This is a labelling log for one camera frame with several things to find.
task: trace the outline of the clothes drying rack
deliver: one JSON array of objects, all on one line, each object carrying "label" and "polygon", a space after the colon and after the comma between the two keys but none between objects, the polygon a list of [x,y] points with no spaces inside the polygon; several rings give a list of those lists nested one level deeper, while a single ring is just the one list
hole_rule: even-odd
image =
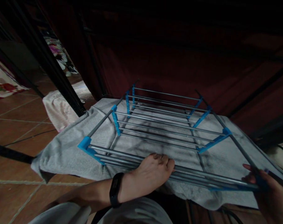
[{"label": "clothes drying rack", "polygon": [[[183,150],[192,150],[197,152],[198,154],[204,153],[206,150],[210,149],[217,143],[223,141],[224,139],[230,137],[233,142],[236,144],[238,149],[241,151],[243,156],[247,159],[249,164],[256,169],[256,165],[252,161],[252,159],[248,156],[248,154],[245,152],[245,150],[242,148],[242,146],[239,144],[239,142],[236,140],[236,138],[233,136],[231,131],[225,126],[225,124],[222,122],[222,120],[218,117],[218,115],[213,111],[213,109],[208,105],[206,100],[203,98],[203,96],[196,90],[196,92],[199,95],[199,98],[191,98],[191,97],[185,97],[185,96],[179,96],[179,95],[174,95],[174,94],[169,94],[169,93],[162,93],[162,92],[157,92],[153,90],[146,90],[146,89],[141,89],[135,87],[136,81],[130,89],[122,96],[122,98],[111,108],[111,110],[104,116],[104,118],[94,127],[94,129],[86,136],[82,142],[78,145],[80,149],[85,151],[87,154],[92,156],[94,159],[96,159],[99,163],[102,165],[106,166],[114,166],[126,170],[133,170],[136,169],[144,157],[141,156],[136,156],[132,155],[129,153],[124,153],[120,151],[113,150],[117,141],[122,137],[122,136],[128,136],[132,138],[138,138],[154,143],[159,143],[159,144],[166,144],[172,147],[177,147],[181,148]],[[135,95],[135,90],[139,91],[147,91],[147,92],[152,92],[155,94],[163,94],[163,95],[169,95],[172,97],[181,97],[181,98],[186,98],[189,100],[194,100],[196,102],[195,106],[187,105],[187,104],[181,104],[177,102],[172,102],[168,100],[159,100],[155,98],[150,98],[150,97],[145,97],[145,96],[138,96]],[[127,104],[127,113],[122,113],[118,112],[118,105],[119,103],[123,100],[126,99],[126,104]],[[150,101],[150,102],[155,102],[163,105],[168,105],[168,106],[174,106],[172,107],[166,107],[166,106],[156,106],[153,104],[148,104],[148,103],[140,103],[140,100],[142,101]],[[206,104],[206,109],[200,109],[199,105],[201,103]],[[152,111],[155,112],[155,114],[149,114],[147,111]],[[201,116],[194,115],[195,111],[200,111],[202,112]],[[197,128],[198,125],[205,119],[205,117],[208,114],[213,114],[215,118],[218,120],[218,122],[221,124],[223,127],[222,132],[214,132],[210,130],[205,130],[205,129],[200,129]],[[109,117],[109,115],[112,114],[116,131],[118,136],[116,137],[111,149],[108,148],[103,148],[99,146],[95,146],[91,144],[91,137],[92,135],[97,131],[97,129],[102,125],[102,123]],[[180,117],[184,119],[174,119],[174,118],[169,118],[165,117],[165,114],[171,115],[174,117]],[[118,120],[118,115],[126,116],[127,119],[125,121]],[[191,122],[189,119],[193,117],[196,118],[196,122]],[[191,132],[191,135],[186,135],[182,133],[176,133],[176,132],[171,132],[167,131],[164,129],[159,129],[155,127],[150,127],[150,126],[145,126],[141,124],[135,124],[132,122],[128,122],[129,120],[134,120],[134,119],[139,119],[139,120],[144,120],[148,121],[154,124],[162,124],[162,125],[167,125],[167,126],[173,126],[177,128],[183,128],[183,129],[189,129]],[[134,130],[130,128],[125,128],[125,125],[129,126],[137,126],[140,128],[146,128],[146,129],[151,129],[155,131],[159,131],[162,133],[170,133],[174,135],[181,135],[185,137],[189,137],[190,139],[193,139],[193,141],[184,141],[181,139],[176,139],[176,138],[169,138],[169,137],[164,137],[162,135],[157,135],[154,133],[145,133],[143,131],[139,130]],[[136,135],[131,135],[124,133],[123,131],[126,132],[133,132],[137,134],[146,134],[147,137],[141,137],[141,136],[136,136]],[[194,135],[194,131],[199,131],[199,132],[206,132],[210,133],[216,136],[214,139],[206,139],[206,138],[200,138]],[[150,137],[155,137],[155,138],[160,138],[161,140],[169,140],[175,143],[167,143],[166,141],[160,141],[156,140]],[[207,144],[198,144],[197,140],[201,141],[206,141],[208,142]],[[176,144],[177,142],[184,143],[185,145],[188,144],[190,147],[182,146]],[[179,181],[187,184],[191,184],[194,186],[198,187],[204,187],[207,188],[211,191],[257,191],[259,190],[258,185],[252,184],[252,183],[247,183],[241,180],[233,179],[233,178],[228,178],[216,174],[211,174],[207,173],[204,171],[200,170],[195,170],[195,169],[190,169],[186,168],[183,166],[175,166],[175,172],[171,174],[170,180],[174,181]]]}]

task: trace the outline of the floor tile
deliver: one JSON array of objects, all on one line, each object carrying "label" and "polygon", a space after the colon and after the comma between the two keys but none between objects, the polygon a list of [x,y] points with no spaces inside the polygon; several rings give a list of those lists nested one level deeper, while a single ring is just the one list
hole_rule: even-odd
[{"label": "floor tile", "polygon": [[241,220],[242,223],[267,224],[266,219],[262,215],[256,215],[253,213],[246,213],[246,212],[239,212],[239,211],[233,211],[233,212],[235,213],[235,215],[238,216],[238,218]]},{"label": "floor tile", "polygon": [[41,98],[35,99],[17,109],[14,109],[2,116],[3,119],[43,121],[48,118]]},{"label": "floor tile", "polygon": [[0,180],[42,182],[38,174],[30,168],[30,164],[4,157],[0,157]]},{"label": "floor tile", "polygon": [[[38,82],[38,83],[36,83],[36,85],[37,85],[38,90],[40,90],[40,92],[45,96],[49,92],[57,90],[57,87],[52,82],[48,82],[47,80]],[[23,94],[37,95],[36,92],[33,89],[24,91],[22,93]]]},{"label": "floor tile", "polygon": [[41,152],[48,143],[58,134],[57,130],[54,128],[52,124],[40,124],[35,129],[27,133],[25,136],[21,138],[26,139],[28,137],[37,135],[42,132],[50,131],[47,133],[40,134],[38,136],[29,138],[22,142],[18,142],[12,145],[9,145],[8,148],[16,150],[18,152],[25,153],[30,156],[36,156],[39,152]]},{"label": "floor tile", "polygon": [[22,94],[15,94],[5,97],[0,100],[0,115],[36,98],[36,96],[27,96]]},{"label": "floor tile", "polygon": [[[52,124],[40,124],[35,129],[27,133],[22,139],[53,129],[54,127]],[[54,130],[22,142],[9,145],[8,148],[30,156],[36,156],[57,134],[57,131]],[[0,157],[0,180],[42,181],[38,174],[30,168],[29,164],[3,157]]]},{"label": "floor tile", "polygon": [[94,182],[94,180],[86,179],[83,177],[72,176],[68,174],[56,174],[50,179],[50,183],[79,183],[88,184]]},{"label": "floor tile", "polygon": [[86,110],[89,110],[91,106],[93,106],[95,103],[97,103],[96,100],[91,100],[91,101],[86,102],[83,106],[85,107]]},{"label": "floor tile", "polygon": [[51,120],[48,118],[47,120],[43,121],[45,123],[51,123]]},{"label": "floor tile", "polygon": [[72,75],[70,77],[67,77],[69,82],[71,83],[71,85],[78,83],[80,81],[82,81],[82,78],[80,75]]},{"label": "floor tile", "polygon": [[56,200],[59,196],[75,189],[76,186],[54,186],[42,185],[39,190],[33,195],[24,209],[13,221],[13,224],[28,223],[33,220],[40,211],[49,203]]},{"label": "floor tile", "polygon": [[37,124],[23,121],[0,120],[0,145],[7,145],[16,141]]},{"label": "floor tile", "polygon": [[9,223],[37,185],[0,184],[0,223]]}]

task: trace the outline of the black cable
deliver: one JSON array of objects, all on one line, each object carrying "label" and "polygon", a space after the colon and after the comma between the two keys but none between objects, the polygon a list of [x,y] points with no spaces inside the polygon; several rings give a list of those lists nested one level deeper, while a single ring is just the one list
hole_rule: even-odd
[{"label": "black cable", "polygon": [[18,142],[22,142],[22,141],[27,140],[27,139],[29,139],[29,138],[33,138],[33,137],[36,137],[36,136],[38,136],[38,135],[41,135],[41,134],[44,134],[44,133],[47,133],[47,132],[51,132],[51,131],[56,131],[56,129],[53,129],[53,130],[50,130],[50,131],[46,131],[46,132],[42,132],[42,133],[33,135],[33,136],[31,136],[31,137],[28,137],[28,138],[25,138],[25,139],[22,139],[22,140],[19,140],[19,141],[16,141],[16,142],[12,142],[12,143],[10,143],[10,144],[4,145],[4,147],[6,147],[6,146],[8,146],[8,145],[15,144],[15,143],[18,143]]}]

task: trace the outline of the black fitness band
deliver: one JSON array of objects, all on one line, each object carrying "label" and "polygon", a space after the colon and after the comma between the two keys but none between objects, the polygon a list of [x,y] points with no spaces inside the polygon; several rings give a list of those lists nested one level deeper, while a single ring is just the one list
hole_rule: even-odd
[{"label": "black fitness band", "polygon": [[109,199],[110,199],[111,206],[113,208],[118,208],[122,204],[122,203],[118,202],[118,193],[119,193],[119,190],[120,190],[120,185],[121,185],[121,182],[122,182],[123,175],[124,175],[124,173],[117,173],[113,177],[113,181],[111,183],[111,187],[110,187],[110,191],[109,191]]}]

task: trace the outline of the floral fabric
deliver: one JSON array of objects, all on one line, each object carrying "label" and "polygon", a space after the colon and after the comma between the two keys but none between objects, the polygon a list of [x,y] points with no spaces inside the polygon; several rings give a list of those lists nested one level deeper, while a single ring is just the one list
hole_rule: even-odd
[{"label": "floral fabric", "polygon": [[27,89],[20,85],[15,80],[14,75],[0,62],[0,99]]}]

